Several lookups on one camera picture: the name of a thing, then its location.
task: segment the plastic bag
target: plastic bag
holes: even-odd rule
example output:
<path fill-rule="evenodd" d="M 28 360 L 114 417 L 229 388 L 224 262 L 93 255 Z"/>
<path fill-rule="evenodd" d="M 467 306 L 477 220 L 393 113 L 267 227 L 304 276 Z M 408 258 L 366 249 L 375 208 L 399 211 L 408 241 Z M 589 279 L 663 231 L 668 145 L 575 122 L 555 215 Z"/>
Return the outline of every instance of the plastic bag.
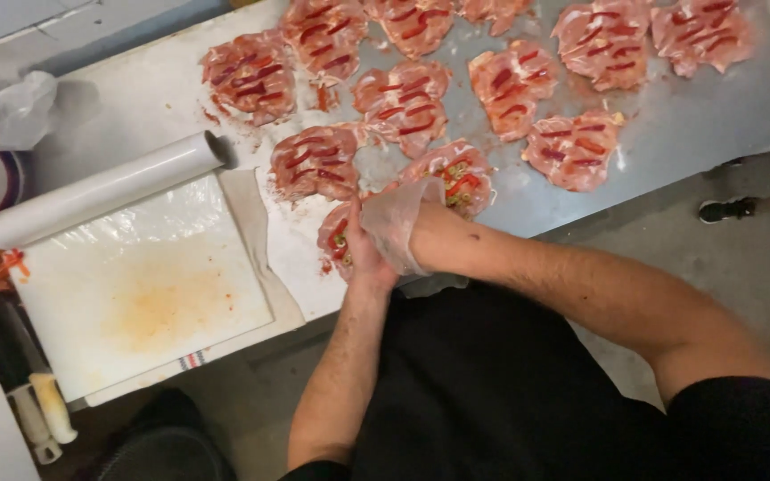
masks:
<path fill-rule="evenodd" d="M 58 80 L 46 72 L 20 77 L 0 61 L 0 149 L 28 151 L 53 130 Z"/>
<path fill-rule="evenodd" d="M 370 197 L 361 210 L 361 228 L 373 239 L 382 257 L 402 276 L 430 274 L 421 269 L 409 249 L 422 200 L 444 204 L 441 178 L 426 177 L 382 192 Z"/>

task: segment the black shirt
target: black shirt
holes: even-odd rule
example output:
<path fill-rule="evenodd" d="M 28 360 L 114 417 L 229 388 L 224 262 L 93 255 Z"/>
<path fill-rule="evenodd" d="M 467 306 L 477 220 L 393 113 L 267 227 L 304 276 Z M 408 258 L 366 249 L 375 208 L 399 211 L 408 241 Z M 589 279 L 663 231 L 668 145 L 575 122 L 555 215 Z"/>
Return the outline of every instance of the black shirt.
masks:
<path fill-rule="evenodd" d="M 394 299 L 352 465 L 285 480 L 770 479 L 770 380 L 621 395 L 559 314 L 473 282 Z"/>

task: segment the floor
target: floor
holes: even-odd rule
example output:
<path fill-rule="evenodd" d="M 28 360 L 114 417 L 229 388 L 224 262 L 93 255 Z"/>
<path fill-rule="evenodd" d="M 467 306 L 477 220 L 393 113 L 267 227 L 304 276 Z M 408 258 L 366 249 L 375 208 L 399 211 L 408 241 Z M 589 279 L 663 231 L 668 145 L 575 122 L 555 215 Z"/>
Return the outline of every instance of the floor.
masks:
<path fill-rule="evenodd" d="M 665 269 L 741 314 L 770 345 L 770 214 L 701 224 L 701 201 L 738 195 L 770 196 L 770 154 L 722 167 L 541 235 L 546 241 L 591 246 Z M 252 346 L 166 381 L 198 404 L 217 444 L 241 480 L 283 475 L 287 432 L 307 378 L 322 354 L 334 318 Z M 652 372 L 637 355 L 580 328 L 579 337 L 629 397 L 659 405 Z M 89 462 L 155 388 L 77 412 L 82 432 L 44 479 L 70 477 Z"/>

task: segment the person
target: person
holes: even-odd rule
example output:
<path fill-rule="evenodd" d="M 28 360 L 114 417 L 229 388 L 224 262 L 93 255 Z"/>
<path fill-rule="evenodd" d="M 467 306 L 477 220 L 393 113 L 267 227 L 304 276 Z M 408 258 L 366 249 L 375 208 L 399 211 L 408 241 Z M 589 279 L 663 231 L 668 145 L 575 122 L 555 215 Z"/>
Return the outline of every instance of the person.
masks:
<path fill-rule="evenodd" d="M 767 214 L 770 212 L 770 197 L 741 197 L 725 202 L 707 200 L 700 204 L 699 217 L 704 224 L 717 224 L 720 221 L 741 219 L 743 217 Z"/>
<path fill-rule="evenodd" d="M 708 295 L 422 202 L 414 260 L 472 281 L 403 299 L 360 210 L 283 479 L 770 479 L 770 354 Z M 643 356 L 667 413 L 621 395 L 565 318 Z"/>

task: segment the plastic glove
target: plastic glove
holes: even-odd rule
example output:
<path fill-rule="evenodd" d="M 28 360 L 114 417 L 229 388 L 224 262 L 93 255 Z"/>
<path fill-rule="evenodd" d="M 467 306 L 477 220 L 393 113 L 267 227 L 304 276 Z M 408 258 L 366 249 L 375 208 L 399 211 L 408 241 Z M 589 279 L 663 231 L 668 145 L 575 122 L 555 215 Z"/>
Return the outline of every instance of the plastic glove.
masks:
<path fill-rule="evenodd" d="M 379 193 L 364 202 L 361 228 L 373 239 L 379 253 L 401 276 L 428 276 L 412 256 L 409 239 L 422 201 L 444 205 L 444 182 L 426 177 L 394 190 Z"/>

